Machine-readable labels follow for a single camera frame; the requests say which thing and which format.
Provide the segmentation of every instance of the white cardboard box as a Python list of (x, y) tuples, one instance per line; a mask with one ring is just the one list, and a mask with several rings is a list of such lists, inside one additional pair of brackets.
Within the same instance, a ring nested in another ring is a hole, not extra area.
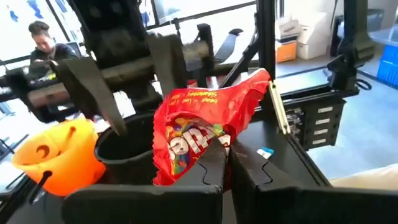
[(325, 55), (328, 48), (329, 39), (324, 39), (315, 43), (297, 43), (297, 56), (302, 59), (311, 59)]

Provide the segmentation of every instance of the red candy bag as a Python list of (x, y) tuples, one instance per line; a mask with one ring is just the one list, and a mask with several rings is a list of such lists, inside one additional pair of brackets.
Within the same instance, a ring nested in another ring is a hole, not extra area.
[(216, 136), (226, 147), (247, 128), (254, 109), (267, 91), (270, 76), (260, 68), (232, 87), (173, 90), (154, 117), (155, 185), (173, 184), (206, 151)]

